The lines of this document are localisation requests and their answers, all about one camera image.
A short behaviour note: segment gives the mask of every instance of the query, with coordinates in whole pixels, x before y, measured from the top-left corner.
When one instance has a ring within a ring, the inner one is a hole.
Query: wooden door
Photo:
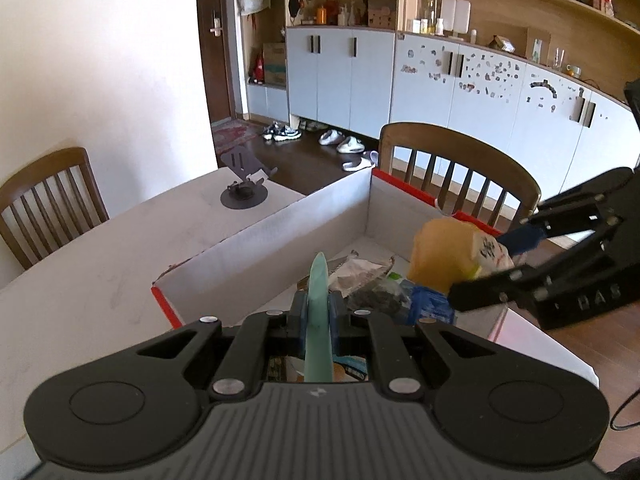
[[[561,75],[526,66],[507,154],[536,179],[543,200],[560,192],[590,97]]]
[[[392,123],[447,126],[459,47],[450,41],[399,35],[396,41]],[[410,153],[406,148],[396,148],[394,156],[408,162]],[[428,163],[429,155],[417,155],[416,165],[419,168],[426,168]],[[440,173],[440,163],[441,160],[436,161],[435,173]]]
[[[209,122],[215,123],[231,117],[232,87],[227,72],[228,52],[225,51],[227,34],[225,6],[224,0],[196,0],[196,4]],[[217,25],[215,18],[220,20],[221,30],[212,30]]]
[[[287,27],[287,91],[289,111],[306,119],[318,118],[317,29]]]
[[[349,129],[379,139],[382,126],[389,122],[395,33],[353,30],[351,35],[353,60]]]
[[[595,91],[584,106],[584,125],[563,191],[612,168],[638,163],[640,132],[633,114]]]
[[[353,31],[318,28],[318,121],[349,129]]]
[[[455,65],[455,86],[449,113],[449,128],[487,143],[501,152],[509,147],[518,110],[526,63],[497,52],[460,45]],[[453,180],[462,184],[466,169],[457,166]],[[481,190],[484,178],[475,174],[471,189]],[[487,193],[498,198],[494,184]]]

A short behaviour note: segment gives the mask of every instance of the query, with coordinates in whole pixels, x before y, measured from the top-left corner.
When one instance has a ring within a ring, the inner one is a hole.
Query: white cardboard box
[[[393,255],[406,275],[415,234],[442,213],[376,171],[339,180],[174,267],[154,283],[156,298],[177,326],[201,316],[231,326],[258,310],[288,310],[320,251],[328,260],[351,250]],[[456,324],[598,385],[588,364],[501,305],[458,314]]]

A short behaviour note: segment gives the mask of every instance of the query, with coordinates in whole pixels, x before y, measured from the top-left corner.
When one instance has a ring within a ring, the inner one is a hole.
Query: dining table
[[[22,421],[29,394],[64,370],[172,328],[158,277],[303,195],[270,180],[267,199],[226,208],[229,168],[181,184],[91,229],[0,290],[0,478],[37,460]]]

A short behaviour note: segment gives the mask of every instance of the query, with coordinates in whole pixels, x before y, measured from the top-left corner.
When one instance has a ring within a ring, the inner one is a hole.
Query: sneaker
[[[274,134],[277,134],[279,131],[280,131],[280,127],[278,126],[277,121],[273,121],[273,124],[271,126],[267,126],[262,131],[262,138],[264,140],[271,140],[273,139]]]
[[[330,146],[331,144],[340,144],[344,140],[344,135],[338,130],[328,130],[320,136],[318,142],[323,146]]]
[[[273,140],[291,140],[297,139],[302,135],[300,130],[289,128],[286,124],[279,131],[273,134]]]
[[[359,162],[345,162],[342,165],[344,171],[359,171],[378,165],[378,152],[364,152]]]
[[[353,136],[347,137],[340,145],[338,145],[338,153],[362,153],[364,144]]]

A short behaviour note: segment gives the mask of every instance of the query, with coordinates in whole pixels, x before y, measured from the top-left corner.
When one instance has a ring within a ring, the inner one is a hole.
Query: rug
[[[211,129],[213,134],[213,146],[216,155],[228,152],[231,148],[244,144],[262,133],[262,126],[251,124],[242,119],[232,119],[229,122],[214,126]]]

